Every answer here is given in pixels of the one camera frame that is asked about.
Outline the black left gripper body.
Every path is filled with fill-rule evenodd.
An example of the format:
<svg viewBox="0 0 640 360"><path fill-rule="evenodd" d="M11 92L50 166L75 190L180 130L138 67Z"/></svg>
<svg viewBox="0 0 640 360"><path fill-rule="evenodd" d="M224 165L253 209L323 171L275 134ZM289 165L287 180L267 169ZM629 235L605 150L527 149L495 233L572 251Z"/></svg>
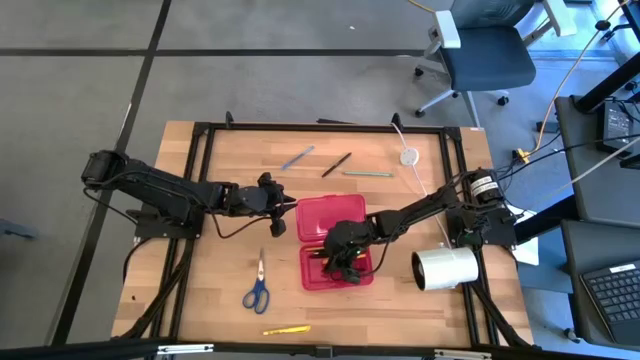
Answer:
<svg viewBox="0 0 640 360"><path fill-rule="evenodd" d="M283 214L283 186L263 173L256 186L240 187L234 195L234 214L239 216L269 216Z"/></svg>

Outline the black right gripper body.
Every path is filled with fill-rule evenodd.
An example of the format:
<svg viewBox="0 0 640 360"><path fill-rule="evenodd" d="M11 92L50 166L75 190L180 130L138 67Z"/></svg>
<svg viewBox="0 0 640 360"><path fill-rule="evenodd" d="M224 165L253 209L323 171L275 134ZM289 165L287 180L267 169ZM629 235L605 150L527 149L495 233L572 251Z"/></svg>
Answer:
<svg viewBox="0 0 640 360"><path fill-rule="evenodd" d="M332 227L323 247L328 265L351 265L373 242L374 237L367 222L340 221Z"/></svg>

